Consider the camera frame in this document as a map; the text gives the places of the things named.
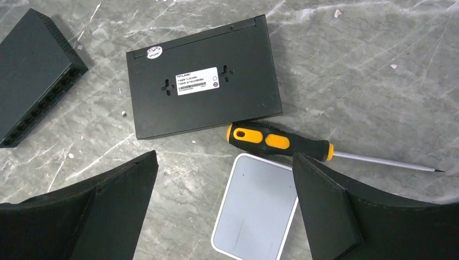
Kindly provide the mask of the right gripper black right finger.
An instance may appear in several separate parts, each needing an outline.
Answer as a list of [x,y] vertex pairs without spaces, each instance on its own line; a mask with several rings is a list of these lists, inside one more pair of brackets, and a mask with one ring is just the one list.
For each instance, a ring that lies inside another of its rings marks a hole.
[[313,259],[458,259],[458,203],[397,196],[303,153],[293,176]]

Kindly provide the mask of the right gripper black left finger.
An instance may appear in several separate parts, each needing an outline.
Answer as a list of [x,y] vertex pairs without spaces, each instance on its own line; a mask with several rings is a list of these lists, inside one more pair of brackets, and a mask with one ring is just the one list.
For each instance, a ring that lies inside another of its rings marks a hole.
[[1,204],[1,259],[132,259],[158,168],[150,151],[59,190]]

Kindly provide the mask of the white rectangular router box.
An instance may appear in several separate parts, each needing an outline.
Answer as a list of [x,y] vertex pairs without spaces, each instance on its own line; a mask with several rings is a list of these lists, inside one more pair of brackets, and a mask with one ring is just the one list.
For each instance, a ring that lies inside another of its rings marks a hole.
[[298,205],[291,167],[238,155],[211,235],[233,259],[280,259]]

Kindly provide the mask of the yellow black screwdriver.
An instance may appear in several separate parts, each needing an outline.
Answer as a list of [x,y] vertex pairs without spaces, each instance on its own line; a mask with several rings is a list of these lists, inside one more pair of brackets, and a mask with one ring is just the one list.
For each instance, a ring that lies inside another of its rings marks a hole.
[[334,145],[327,140],[311,140],[262,122],[232,123],[226,132],[226,139],[229,144],[253,154],[292,157],[295,153],[304,153],[321,162],[330,161],[333,157],[340,157],[412,170],[441,172],[439,169],[421,165],[338,152],[335,151]]

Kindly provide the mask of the black network switch with ports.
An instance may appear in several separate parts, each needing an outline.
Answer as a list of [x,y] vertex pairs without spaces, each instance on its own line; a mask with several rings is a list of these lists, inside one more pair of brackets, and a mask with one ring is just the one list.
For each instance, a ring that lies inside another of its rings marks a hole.
[[1,42],[1,148],[13,148],[88,67],[54,21],[30,8]]

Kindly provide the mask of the black network switch with label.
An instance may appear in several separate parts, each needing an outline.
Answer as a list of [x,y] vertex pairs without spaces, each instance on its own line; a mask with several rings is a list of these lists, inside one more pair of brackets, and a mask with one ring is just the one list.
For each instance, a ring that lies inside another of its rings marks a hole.
[[265,15],[126,54],[139,140],[283,112]]

